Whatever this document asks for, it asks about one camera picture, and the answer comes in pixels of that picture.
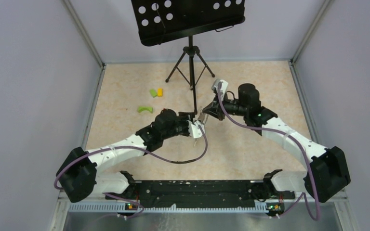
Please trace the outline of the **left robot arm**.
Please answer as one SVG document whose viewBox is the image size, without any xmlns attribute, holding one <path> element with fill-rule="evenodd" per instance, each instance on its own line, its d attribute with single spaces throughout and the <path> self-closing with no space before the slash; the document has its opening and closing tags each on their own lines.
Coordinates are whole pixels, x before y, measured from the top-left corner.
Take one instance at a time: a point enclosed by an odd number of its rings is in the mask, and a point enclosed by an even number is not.
<svg viewBox="0 0 370 231">
<path fill-rule="evenodd" d="M 117 193 L 129 199 L 135 193 L 134 184 L 122 173 L 104 174 L 106 169 L 151 154 L 169 138 L 185 136 L 197 139 L 204 132 L 204 124 L 195 119 L 194 113 L 163 109 L 150 125 L 119 142 L 87 151 L 82 147 L 74 148 L 57 171 L 54 187 L 63 190 L 72 203 L 93 193 Z"/>
</svg>

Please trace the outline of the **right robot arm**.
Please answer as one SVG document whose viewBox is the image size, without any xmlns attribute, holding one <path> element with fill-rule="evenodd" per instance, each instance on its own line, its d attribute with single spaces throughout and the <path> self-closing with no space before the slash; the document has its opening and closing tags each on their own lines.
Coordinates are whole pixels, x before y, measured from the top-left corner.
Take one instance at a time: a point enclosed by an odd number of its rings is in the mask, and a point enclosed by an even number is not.
<svg viewBox="0 0 370 231">
<path fill-rule="evenodd" d="M 289 127 L 272 110 L 262 106 L 260 93 L 253 84 L 238 87 L 238 98 L 229 99 L 228 82 L 216 80 L 212 86 L 213 101 L 203 108 L 203 113 L 222 121 L 232 116 L 243 117 L 237 126 L 254 130 L 270 139 L 291 154 L 305 168 L 304 171 L 275 170 L 263 185 L 264 194 L 277 198 L 282 192 L 310 194 L 324 203 L 351 183 L 344 151 L 337 146 L 327 148 Z"/>
</svg>

